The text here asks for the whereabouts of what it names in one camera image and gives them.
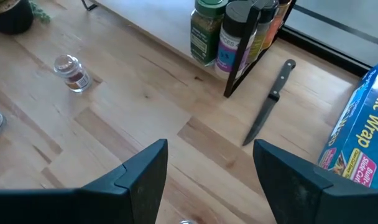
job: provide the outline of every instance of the plastic wrap box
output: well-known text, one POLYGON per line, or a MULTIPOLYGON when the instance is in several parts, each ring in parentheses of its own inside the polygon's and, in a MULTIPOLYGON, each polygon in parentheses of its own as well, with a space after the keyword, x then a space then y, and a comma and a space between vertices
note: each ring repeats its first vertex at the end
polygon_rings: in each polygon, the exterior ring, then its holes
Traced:
POLYGON ((318 164, 378 189, 378 65, 370 69, 353 92, 318 164))

